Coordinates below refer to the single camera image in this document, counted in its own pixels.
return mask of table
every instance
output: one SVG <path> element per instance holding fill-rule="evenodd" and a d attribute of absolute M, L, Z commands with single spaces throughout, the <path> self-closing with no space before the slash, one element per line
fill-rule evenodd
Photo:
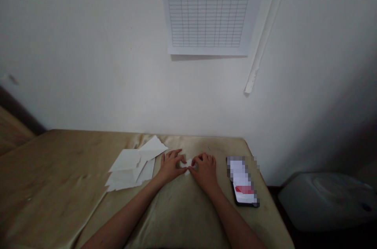
<path fill-rule="evenodd" d="M 239 47 L 248 0 L 168 0 L 174 47 Z"/>
<path fill-rule="evenodd" d="M 120 151 L 139 148 L 152 136 L 51 130 L 0 157 L 0 215 L 6 242 L 14 248 L 81 246 L 147 183 L 110 193 L 104 187 L 108 170 Z M 243 139 L 158 137 L 170 149 L 182 148 L 187 159 L 203 151 L 214 154 L 219 185 L 233 205 L 225 157 L 246 156 L 249 166 L 255 167 L 252 174 L 261 206 L 236 207 L 237 211 L 267 247 L 294 247 Z M 160 160 L 158 156 L 154 175 Z M 174 234 L 163 234 L 168 229 Z M 186 248 L 194 248 L 199 247 L 200 239 L 207 242 L 201 246 L 204 248 L 229 246 L 213 206 L 189 175 L 178 177 L 160 190 L 127 247 L 186 244 Z"/>

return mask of smartphone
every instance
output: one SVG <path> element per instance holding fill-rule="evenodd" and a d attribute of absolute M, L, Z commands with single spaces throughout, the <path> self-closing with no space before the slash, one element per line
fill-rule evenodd
<path fill-rule="evenodd" d="M 245 157 L 227 157 L 228 177 L 237 206 L 259 207 L 254 182 L 248 172 Z"/>

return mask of black phone case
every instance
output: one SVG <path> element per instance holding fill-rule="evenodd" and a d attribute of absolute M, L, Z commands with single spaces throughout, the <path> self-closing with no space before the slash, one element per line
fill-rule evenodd
<path fill-rule="evenodd" d="M 233 182 L 231 181 L 231 188 L 233 190 L 233 196 L 234 196 L 234 202 L 236 203 L 237 206 L 241 206 L 241 207 L 253 207 L 253 208 L 258 208 L 259 207 L 259 202 L 258 203 L 240 203 L 237 201 L 237 197 L 236 197 L 236 192 L 234 191 L 234 187 L 233 187 Z"/>

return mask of forearm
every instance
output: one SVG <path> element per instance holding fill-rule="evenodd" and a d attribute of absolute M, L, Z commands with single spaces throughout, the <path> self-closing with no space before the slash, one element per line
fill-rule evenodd
<path fill-rule="evenodd" d="M 208 193 L 233 249 L 266 248 L 245 220 L 225 197 L 220 187 Z"/>
<path fill-rule="evenodd" d="M 163 186 L 152 179 L 127 205 L 108 220 L 82 248 L 122 248 L 154 196 Z"/>

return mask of floor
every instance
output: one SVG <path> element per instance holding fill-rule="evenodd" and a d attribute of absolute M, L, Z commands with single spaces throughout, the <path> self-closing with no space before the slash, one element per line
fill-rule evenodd
<path fill-rule="evenodd" d="M 377 221 L 352 229 L 344 229 L 323 233 L 304 233 L 298 231 L 290 221 L 278 199 L 281 187 L 268 187 L 280 215 L 287 227 L 296 249 L 311 249 L 320 247 L 335 248 L 376 248 Z"/>

